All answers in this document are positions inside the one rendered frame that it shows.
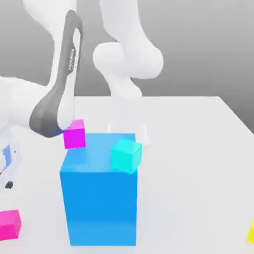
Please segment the small yellow cube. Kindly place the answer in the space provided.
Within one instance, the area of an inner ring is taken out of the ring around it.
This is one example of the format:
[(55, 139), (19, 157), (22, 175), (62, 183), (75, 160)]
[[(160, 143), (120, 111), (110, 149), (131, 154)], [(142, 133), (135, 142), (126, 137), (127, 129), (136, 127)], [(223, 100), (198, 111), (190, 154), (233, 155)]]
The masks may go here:
[(254, 245), (254, 220), (250, 226), (246, 241)]

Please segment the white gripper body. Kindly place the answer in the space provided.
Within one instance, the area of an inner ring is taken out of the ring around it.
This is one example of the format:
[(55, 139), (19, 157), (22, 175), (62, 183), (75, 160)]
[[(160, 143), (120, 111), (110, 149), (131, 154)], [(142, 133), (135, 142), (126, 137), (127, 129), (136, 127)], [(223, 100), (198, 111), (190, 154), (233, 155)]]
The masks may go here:
[(18, 141), (0, 147), (0, 180), (10, 180), (21, 161)]

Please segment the small pink cube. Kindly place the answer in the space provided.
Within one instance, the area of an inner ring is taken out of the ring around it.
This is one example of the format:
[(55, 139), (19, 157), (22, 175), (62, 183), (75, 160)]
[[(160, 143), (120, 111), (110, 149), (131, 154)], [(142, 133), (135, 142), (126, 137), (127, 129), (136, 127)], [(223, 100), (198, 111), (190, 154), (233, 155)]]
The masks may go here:
[(18, 210), (0, 211), (0, 241), (17, 239), (21, 228)]

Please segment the small cyan cube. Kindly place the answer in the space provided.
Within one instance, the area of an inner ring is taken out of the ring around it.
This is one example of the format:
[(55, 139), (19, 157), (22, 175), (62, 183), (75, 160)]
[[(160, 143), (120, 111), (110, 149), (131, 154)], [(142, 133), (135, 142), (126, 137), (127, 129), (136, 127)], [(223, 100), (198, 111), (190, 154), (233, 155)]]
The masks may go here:
[(129, 139), (120, 139), (111, 149), (112, 168), (133, 174), (142, 161), (142, 144)]

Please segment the large blue box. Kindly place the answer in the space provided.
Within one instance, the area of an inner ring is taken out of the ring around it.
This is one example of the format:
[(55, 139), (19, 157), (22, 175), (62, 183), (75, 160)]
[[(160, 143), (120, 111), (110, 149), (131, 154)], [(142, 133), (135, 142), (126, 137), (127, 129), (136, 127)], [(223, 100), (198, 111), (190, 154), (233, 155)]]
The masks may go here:
[(60, 179), (72, 246), (136, 244), (137, 173), (111, 167), (111, 148), (133, 133), (88, 133), (86, 147), (69, 149)]

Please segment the small magenta cube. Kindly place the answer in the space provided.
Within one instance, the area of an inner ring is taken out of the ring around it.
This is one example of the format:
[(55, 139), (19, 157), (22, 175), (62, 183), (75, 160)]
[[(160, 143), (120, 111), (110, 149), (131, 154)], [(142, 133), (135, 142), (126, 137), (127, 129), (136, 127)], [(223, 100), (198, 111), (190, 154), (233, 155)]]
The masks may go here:
[(63, 133), (65, 149), (86, 147), (84, 120), (74, 120)]

